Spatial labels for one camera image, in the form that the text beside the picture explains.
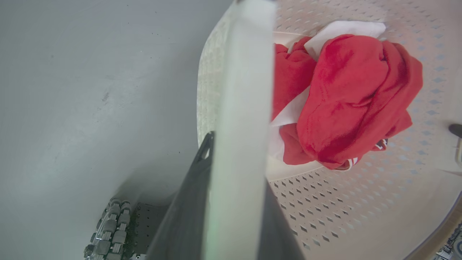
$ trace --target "perforated drum wall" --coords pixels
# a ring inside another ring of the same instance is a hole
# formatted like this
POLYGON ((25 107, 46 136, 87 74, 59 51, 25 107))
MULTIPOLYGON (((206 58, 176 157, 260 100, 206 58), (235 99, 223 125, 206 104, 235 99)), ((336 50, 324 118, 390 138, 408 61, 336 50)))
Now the perforated drum wall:
MULTIPOLYGON (((204 47, 198 78, 198 140, 214 130, 223 44, 233 5, 204 47)), ((444 219, 462 188, 456 173, 462 119, 461 29, 456 1, 279 1, 275 31, 313 36, 334 20, 384 22, 380 40, 406 47, 424 65, 424 87, 408 108, 413 126, 385 152, 370 152, 348 172, 297 168, 271 187, 308 259, 403 259, 444 219)))

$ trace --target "white fabric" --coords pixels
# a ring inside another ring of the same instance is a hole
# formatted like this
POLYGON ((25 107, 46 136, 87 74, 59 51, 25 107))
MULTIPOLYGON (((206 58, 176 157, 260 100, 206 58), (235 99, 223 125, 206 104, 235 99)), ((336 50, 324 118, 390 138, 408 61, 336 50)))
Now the white fabric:
POLYGON ((279 134, 279 128, 286 124, 298 122, 298 118, 305 106, 310 87, 307 87, 297 97, 292 99, 269 124, 269 146, 268 154, 282 161, 284 156, 284 141, 279 134))
POLYGON ((384 23, 362 21, 335 21, 322 28, 304 45, 308 54, 316 61, 326 41, 342 34, 364 35, 377 38, 385 32, 384 23))

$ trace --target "gray wall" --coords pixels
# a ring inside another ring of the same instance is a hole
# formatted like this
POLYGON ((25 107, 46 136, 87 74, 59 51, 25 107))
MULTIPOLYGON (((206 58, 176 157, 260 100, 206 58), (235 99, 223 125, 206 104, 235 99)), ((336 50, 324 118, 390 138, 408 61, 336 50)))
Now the gray wall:
POLYGON ((171 197, 197 150, 202 46, 230 2, 0 1, 1 259, 81 259, 114 194, 171 197))

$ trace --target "white towel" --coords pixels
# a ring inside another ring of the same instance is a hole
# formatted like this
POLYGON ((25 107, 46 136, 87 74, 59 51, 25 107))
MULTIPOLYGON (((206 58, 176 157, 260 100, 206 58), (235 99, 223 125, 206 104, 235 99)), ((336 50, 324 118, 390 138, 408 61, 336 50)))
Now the white towel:
POLYGON ((377 38, 385 32, 384 23, 362 21, 335 21, 322 28, 305 43, 308 54, 316 61, 326 41, 342 34, 364 35, 377 38))

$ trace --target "red garment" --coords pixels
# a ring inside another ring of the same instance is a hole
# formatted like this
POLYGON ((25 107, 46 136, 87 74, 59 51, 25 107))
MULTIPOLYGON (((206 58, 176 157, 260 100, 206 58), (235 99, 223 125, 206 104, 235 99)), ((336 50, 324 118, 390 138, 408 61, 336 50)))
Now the red garment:
POLYGON ((397 43, 353 35, 327 41, 297 124, 280 129, 284 162, 335 169, 359 160, 412 125, 406 108, 422 85, 422 64, 397 43))
POLYGON ((310 84, 316 61, 308 55, 303 46, 311 37, 304 37, 293 45, 292 52, 288 48, 276 44, 276 62, 274 65, 273 120, 281 110, 310 84))

